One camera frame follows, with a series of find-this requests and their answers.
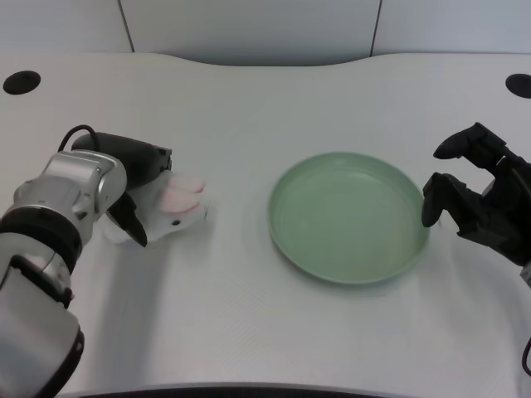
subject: black circular hole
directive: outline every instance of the black circular hole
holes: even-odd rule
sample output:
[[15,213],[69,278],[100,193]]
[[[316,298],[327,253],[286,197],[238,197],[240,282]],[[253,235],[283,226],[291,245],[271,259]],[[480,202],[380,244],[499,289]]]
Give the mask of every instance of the black circular hole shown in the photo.
[[32,70],[22,70],[9,76],[3,82],[3,90],[11,95],[26,94],[41,83],[41,75]]
[[511,75],[505,81],[511,93],[518,97],[531,99],[531,76],[523,73]]

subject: table surface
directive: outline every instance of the table surface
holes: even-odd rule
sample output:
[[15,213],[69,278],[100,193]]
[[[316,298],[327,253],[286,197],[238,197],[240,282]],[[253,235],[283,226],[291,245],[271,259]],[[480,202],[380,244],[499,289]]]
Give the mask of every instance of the table surface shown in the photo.
[[275,250],[266,203],[303,158],[367,153],[421,187],[450,172],[482,191],[487,172],[431,155],[479,121],[531,160],[531,100],[504,81],[531,56],[395,55],[338,66],[208,66],[143,54],[1,55],[0,205],[77,124],[173,149],[207,179],[201,225],[139,248],[95,227],[73,274],[85,353],[63,390],[288,383],[390,397],[528,397],[519,359],[531,292],[519,268],[457,238],[448,216],[418,267],[371,288],[325,283]]

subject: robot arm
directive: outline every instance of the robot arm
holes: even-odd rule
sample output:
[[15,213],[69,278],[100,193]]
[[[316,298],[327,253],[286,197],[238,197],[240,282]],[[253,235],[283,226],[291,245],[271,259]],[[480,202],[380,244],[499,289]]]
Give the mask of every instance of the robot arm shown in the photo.
[[[459,227],[458,236],[522,266],[520,275],[531,287],[531,164],[479,123],[449,137],[433,156],[465,157],[490,172],[494,181],[479,194],[450,174],[435,172],[423,188],[422,224],[433,226],[447,210]],[[531,339],[522,356],[522,368],[529,376],[530,350]]]
[[126,190],[169,169],[171,151],[98,136],[98,145],[80,138],[72,152],[53,155],[39,177],[16,190],[0,220],[2,398],[55,396],[75,370],[84,338],[66,309],[73,299],[71,274],[93,224],[107,213],[146,244]]

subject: pink stuffed bunny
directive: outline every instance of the pink stuffed bunny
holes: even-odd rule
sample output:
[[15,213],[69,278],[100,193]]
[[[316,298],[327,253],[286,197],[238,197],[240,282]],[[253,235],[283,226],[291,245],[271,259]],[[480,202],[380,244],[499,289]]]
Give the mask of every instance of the pink stuffed bunny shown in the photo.
[[[165,171],[150,183],[129,191],[137,206],[136,216],[148,242],[183,230],[207,216],[204,181],[199,177]],[[107,216],[101,217],[104,235],[116,244],[131,239]]]

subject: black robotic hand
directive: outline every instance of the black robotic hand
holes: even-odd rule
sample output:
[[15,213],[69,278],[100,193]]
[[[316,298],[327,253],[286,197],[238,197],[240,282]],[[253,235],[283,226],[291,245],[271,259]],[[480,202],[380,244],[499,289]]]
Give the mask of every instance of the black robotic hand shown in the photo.
[[135,242],[145,247],[148,237],[144,226],[135,215],[136,204],[128,190],[148,184],[164,170],[171,170],[172,150],[113,134],[94,132],[94,135],[95,139],[91,135],[79,137],[72,144],[72,150],[101,152],[121,161],[127,174],[127,186],[121,198],[107,211],[107,216]]
[[531,164],[479,123],[449,137],[433,156],[464,156],[494,181],[479,194],[450,174],[435,172],[422,189],[422,224],[433,226],[447,210],[459,226],[458,236],[526,265],[531,260]]

